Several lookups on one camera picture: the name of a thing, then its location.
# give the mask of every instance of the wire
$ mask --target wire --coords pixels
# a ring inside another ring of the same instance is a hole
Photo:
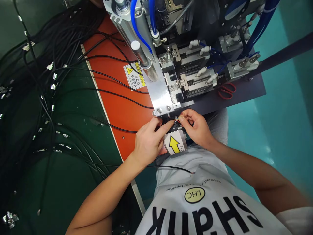
[[[136,20],[135,20],[135,7],[136,7],[137,0],[131,0],[130,4],[130,17],[131,17],[131,23],[133,25],[134,31],[138,38],[146,45],[146,47],[149,49],[150,54],[152,54],[152,49],[149,46],[149,44],[144,40],[144,38],[141,36],[141,34],[138,31]]]
[[[227,66],[227,64],[230,62],[231,61],[228,61],[226,64],[224,64],[224,66],[217,72],[217,74],[219,75],[224,70],[224,68]]]
[[[66,149],[65,151],[62,150],[61,153],[66,153],[66,154],[68,154],[68,155],[74,156],[73,154],[70,154],[70,153],[68,153],[68,152],[69,152],[69,151]],[[88,160],[84,160],[84,161],[85,161],[85,162],[90,162],[90,163],[95,164],[95,165],[102,165],[102,166],[108,166],[108,167],[117,167],[117,168],[120,167],[120,166],[116,166],[116,165],[108,165],[108,164],[102,164],[102,163],[95,163],[95,162],[91,162],[91,161],[88,161]],[[189,171],[189,170],[186,170],[186,169],[180,168],[180,167],[176,167],[176,166],[163,166],[163,165],[160,165],[160,166],[156,166],[156,165],[149,165],[149,166],[146,166],[146,168],[155,168],[155,167],[157,167],[157,168],[172,168],[172,169],[177,169],[177,170],[183,170],[183,171],[188,172],[188,173],[190,173],[190,174],[194,174],[194,172],[191,172],[191,171]]]
[[[116,94],[116,93],[111,92],[111,91],[102,90],[102,89],[96,89],[96,88],[79,88],[79,89],[75,89],[75,90],[70,90],[70,91],[68,91],[68,92],[66,92],[66,93],[61,94],[60,96],[67,95],[67,94],[69,94],[69,93],[72,93],[72,92],[74,92],[74,91],[79,91],[79,90],[94,90],[94,91],[101,91],[101,92],[109,93],[109,94],[112,94],[112,95],[116,95],[116,96],[119,96],[119,97],[128,99],[128,100],[134,102],[135,104],[137,104],[137,105],[139,105],[139,106],[141,106],[141,107],[143,107],[143,108],[154,109],[153,107],[148,107],[148,106],[142,105],[142,104],[140,104],[140,103],[138,103],[138,102],[136,102],[136,101],[134,101],[134,100],[132,100],[132,99],[126,97],[126,96],[122,96],[122,95],[120,95],[120,94]]]
[[[150,22],[153,34],[157,34],[157,25],[156,25],[156,18],[154,16],[155,11],[155,0],[149,0],[149,14],[150,14]]]
[[[117,60],[117,61],[121,61],[121,62],[128,63],[127,60],[122,60],[122,59],[115,58],[115,57],[112,57],[112,56],[109,56],[109,55],[93,55],[93,56],[90,56],[90,57],[83,58],[83,59],[77,61],[76,63],[71,64],[71,66],[80,64],[80,63],[83,62],[83,61],[91,60],[91,59],[94,59],[94,58],[110,58],[110,59],[114,59],[114,60]],[[138,62],[138,61],[137,61],[137,60],[130,60],[130,62],[131,62],[131,63],[135,63],[135,62]]]
[[[131,88],[130,86],[127,86],[126,84],[122,83],[121,81],[117,80],[116,78],[113,78],[109,75],[106,75],[104,73],[101,73],[101,72],[98,72],[98,71],[95,71],[95,70],[90,70],[90,69],[84,69],[84,68],[78,68],[78,67],[63,67],[63,68],[58,68],[56,69],[55,71],[59,71],[59,70],[71,70],[71,69],[77,69],[77,70],[84,70],[84,71],[90,71],[90,72],[93,72],[93,73],[97,73],[97,74],[100,74],[100,75],[103,75],[103,76],[106,76],[108,78],[111,78],[113,79],[114,81],[122,84],[123,86],[133,90],[133,88]],[[149,92],[145,92],[145,91],[138,91],[138,90],[134,90],[135,92],[138,92],[138,93],[142,93],[142,94],[148,94]]]
[[[88,118],[92,118],[93,120],[96,120],[100,123],[103,123],[104,125],[107,125],[107,126],[110,126],[110,127],[113,127],[115,129],[118,129],[120,131],[124,131],[124,132],[129,132],[129,133],[137,133],[137,131],[130,131],[130,130],[126,130],[126,129],[123,129],[123,128],[119,128],[117,126],[114,126],[112,124],[109,124],[105,121],[102,121],[92,115],[87,115],[87,114],[83,114],[83,113],[80,113],[80,112],[76,112],[76,111],[71,111],[71,112],[61,112],[61,113],[58,113],[58,115],[71,115],[71,114],[76,114],[76,115],[81,115],[81,116],[85,116],[85,117],[88,117]]]
[[[191,5],[194,3],[195,0],[190,0],[190,2],[186,5],[186,7],[183,9],[183,11],[179,14],[179,16],[170,24],[170,26],[168,26],[166,29],[164,29],[163,31],[160,32],[160,35],[167,33],[168,31],[170,31],[176,24],[177,22],[180,20],[180,18],[182,18],[182,16],[186,13],[186,11],[191,7]]]
[[[253,53],[252,55],[249,55],[248,57],[251,58],[251,57],[254,56],[255,54],[259,54],[259,53],[260,53],[260,51],[257,51],[257,52],[255,52],[255,53]]]

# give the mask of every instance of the yellow warning sign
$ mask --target yellow warning sign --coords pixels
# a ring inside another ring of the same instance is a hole
[[[180,152],[180,150],[178,148],[178,145],[179,145],[179,143],[177,142],[177,140],[175,140],[174,137],[171,136],[169,147],[172,147],[174,153],[179,153]]]
[[[126,68],[126,69],[127,69],[128,75],[130,75],[130,73],[133,71],[133,69],[131,68]]]
[[[146,86],[143,75],[140,75],[142,74],[142,70],[138,62],[132,63],[131,65],[125,65],[123,68],[129,86],[133,90]]]
[[[136,63],[135,63],[135,65],[136,65],[136,69],[137,69],[137,71],[138,71],[139,73],[141,73],[141,74],[142,74],[142,72],[141,72],[141,70],[140,70],[140,67],[139,67],[138,62],[136,62]],[[141,80],[142,86],[145,86],[146,84],[145,84],[145,82],[144,82],[143,76],[139,75],[139,77],[140,77],[140,80]]]

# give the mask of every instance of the black cable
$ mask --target black cable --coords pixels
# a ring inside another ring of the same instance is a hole
[[[100,120],[100,119],[98,119],[98,118],[96,118],[96,117],[94,117],[94,116],[92,116],[92,115],[87,115],[87,114],[83,114],[83,113],[76,112],[76,111],[60,112],[60,113],[57,113],[57,114],[58,114],[58,115],[71,115],[71,114],[81,115],[81,116],[85,116],[85,117],[88,117],[88,118],[92,118],[93,120],[96,120],[96,121],[98,121],[98,122],[100,122],[100,123],[103,123],[103,124],[105,124],[105,125],[107,125],[107,126],[110,126],[110,127],[115,128],[115,129],[118,129],[118,130],[120,130],[120,131],[125,131],[125,132],[130,132],[130,133],[137,133],[137,131],[125,130],[125,129],[123,129],[123,128],[119,128],[119,127],[114,126],[114,125],[112,125],[112,124],[109,124],[109,123],[107,123],[107,122],[105,122],[105,121],[102,121],[102,120]]]
[[[108,77],[108,78],[111,78],[111,79],[113,79],[114,81],[116,81],[116,82],[122,84],[123,86],[125,86],[125,87],[127,87],[127,88],[133,90],[133,88],[131,88],[130,86],[127,86],[126,84],[122,83],[121,81],[117,80],[116,78],[111,77],[111,76],[109,76],[109,75],[106,75],[106,74],[104,74],[104,73],[95,71],[95,70],[84,69],[84,68],[78,68],[78,67],[64,67],[64,68],[58,68],[58,69],[56,69],[55,71],[59,71],[59,70],[68,70],[68,69],[77,69],[77,70],[84,70],[84,71],[89,71],[89,72],[97,73],[97,74],[106,76],[106,77]],[[138,90],[133,90],[133,91],[138,92],[138,93],[142,93],[142,94],[149,94],[149,92],[145,92],[145,91],[138,91]]]
[[[72,93],[74,91],[79,91],[79,90],[94,90],[94,91],[101,91],[101,92],[109,93],[109,94],[112,94],[112,95],[116,95],[116,96],[128,99],[128,100],[134,102],[135,104],[138,104],[141,107],[148,108],[148,109],[154,109],[153,107],[148,107],[148,106],[142,105],[142,104],[140,104],[140,103],[138,103],[138,102],[136,102],[136,101],[126,97],[126,96],[122,96],[122,95],[116,94],[116,93],[111,92],[111,91],[102,90],[102,89],[96,89],[96,88],[79,88],[79,89],[70,90],[68,92],[62,93],[62,94],[60,94],[60,96],[67,95],[68,93]]]
[[[64,150],[62,150],[62,153],[63,152],[65,152],[65,153],[67,153],[68,155],[71,155],[71,156],[73,156],[72,154],[70,154],[70,153],[68,153],[69,151],[64,151]],[[102,165],[102,166],[108,166],[108,167],[120,167],[120,166],[116,166],[116,165],[108,165],[108,164],[102,164],[102,163],[94,163],[94,164],[96,164],[96,165]],[[154,165],[149,165],[149,166],[146,166],[146,168],[155,168],[155,167],[158,167],[158,168],[172,168],[172,169],[177,169],[177,170],[183,170],[183,171],[185,171],[185,172],[188,172],[188,173],[190,173],[190,174],[194,174],[194,172],[191,172],[191,171],[189,171],[189,170],[186,170],[186,169],[184,169],[184,168],[180,168],[180,167],[176,167],[176,166],[163,166],[163,165],[161,165],[161,166],[154,166]]]
[[[127,60],[122,60],[122,59],[119,59],[119,58],[116,58],[116,57],[113,57],[113,56],[109,56],[109,55],[93,55],[93,56],[90,56],[90,57],[87,57],[87,58],[82,58],[81,60],[77,61],[76,63],[71,64],[71,66],[80,64],[81,62],[86,61],[86,60],[91,60],[91,59],[94,59],[94,58],[102,58],[102,57],[103,58],[111,58],[111,59],[114,59],[114,60],[117,60],[117,61],[128,63]],[[130,60],[129,62],[130,63],[135,63],[135,62],[138,62],[138,61],[137,60]]]

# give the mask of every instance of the metal terminal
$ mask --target metal terminal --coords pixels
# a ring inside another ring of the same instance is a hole
[[[171,49],[169,47],[166,48],[166,55],[167,55],[167,60],[171,60]]]
[[[3,223],[9,226],[10,229],[15,227],[15,222],[18,220],[18,216],[16,214],[12,214],[10,211],[7,211],[7,214],[2,217]]]

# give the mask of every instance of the yellow arrow label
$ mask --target yellow arrow label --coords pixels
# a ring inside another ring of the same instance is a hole
[[[126,69],[127,69],[128,75],[130,75],[130,73],[133,71],[133,69],[131,68],[126,68]]]
[[[173,138],[173,136],[171,136],[171,137],[170,137],[170,145],[169,145],[169,147],[172,147],[174,153],[179,153],[179,152],[180,152],[180,150],[179,150],[179,148],[178,148],[178,144],[179,144],[179,143],[177,142],[177,140],[175,140],[175,139]]]

